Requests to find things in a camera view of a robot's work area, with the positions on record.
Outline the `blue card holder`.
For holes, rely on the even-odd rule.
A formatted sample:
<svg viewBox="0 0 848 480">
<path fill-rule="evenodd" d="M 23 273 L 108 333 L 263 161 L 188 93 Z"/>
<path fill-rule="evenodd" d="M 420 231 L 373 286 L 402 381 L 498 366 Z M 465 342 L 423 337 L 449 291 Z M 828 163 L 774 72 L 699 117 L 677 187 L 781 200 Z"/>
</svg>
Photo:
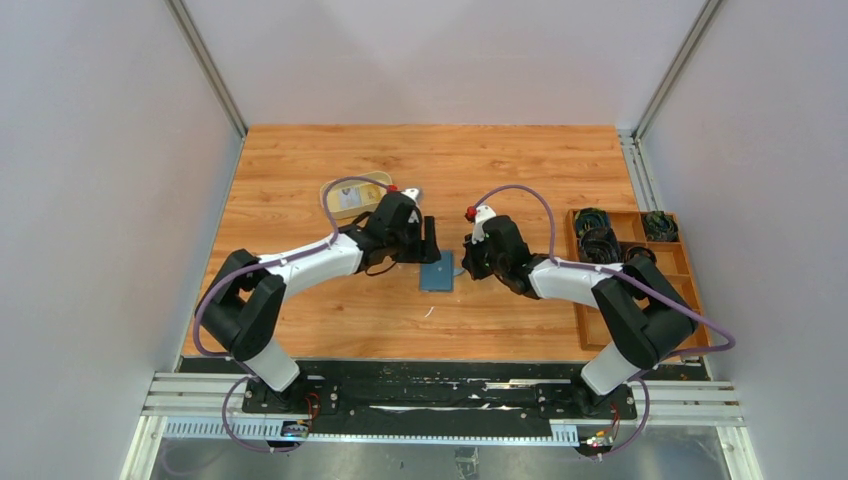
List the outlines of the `blue card holder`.
<svg viewBox="0 0 848 480">
<path fill-rule="evenodd" d="M 422 264 L 419 272 L 419 290 L 426 293 L 451 293 L 458 277 L 465 269 L 457 262 L 453 250 L 442 250 L 441 258 L 431 264 Z"/>
</svg>

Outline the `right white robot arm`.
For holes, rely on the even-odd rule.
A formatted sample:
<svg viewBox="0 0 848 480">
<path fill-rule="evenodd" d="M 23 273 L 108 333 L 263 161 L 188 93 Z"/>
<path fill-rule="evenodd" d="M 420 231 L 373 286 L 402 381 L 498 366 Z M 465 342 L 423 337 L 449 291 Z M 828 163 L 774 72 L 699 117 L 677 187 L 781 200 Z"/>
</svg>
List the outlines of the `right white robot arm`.
<svg viewBox="0 0 848 480">
<path fill-rule="evenodd" d="M 495 277 L 534 300 L 564 300 L 598 310 L 611 341 L 571 379 L 573 408 L 596 417 L 611 394 L 671 356 L 697 329 L 693 310 L 648 258 L 625 263 L 567 262 L 536 254 L 517 224 L 488 206 L 465 214 L 472 231 L 463 241 L 463 268 L 474 280 Z"/>
</svg>

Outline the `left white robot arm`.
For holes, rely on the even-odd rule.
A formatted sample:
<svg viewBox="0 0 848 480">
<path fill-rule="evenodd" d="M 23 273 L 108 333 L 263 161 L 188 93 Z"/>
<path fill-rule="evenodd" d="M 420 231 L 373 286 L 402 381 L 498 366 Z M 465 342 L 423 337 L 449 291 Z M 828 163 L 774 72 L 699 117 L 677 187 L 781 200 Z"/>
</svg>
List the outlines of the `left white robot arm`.
<svg viewBox="0 0 848 480">
<path fill-rule="evenodd" d="M 268 388 L 268 400 L 283 413 L 306 400 L 305 377 L 275 338 L 283 304 L 324 282 L 367 273 L 390 260 L 433 264 L 440 260 L 434 217 L 419 208 L 415 189 L 386 193 L 372 212 L 314 243 L 277 254 L 246 249 L 226 258 L 195 310 L 194 336 L 206 331 L 223 355 Z"/>
</svg>

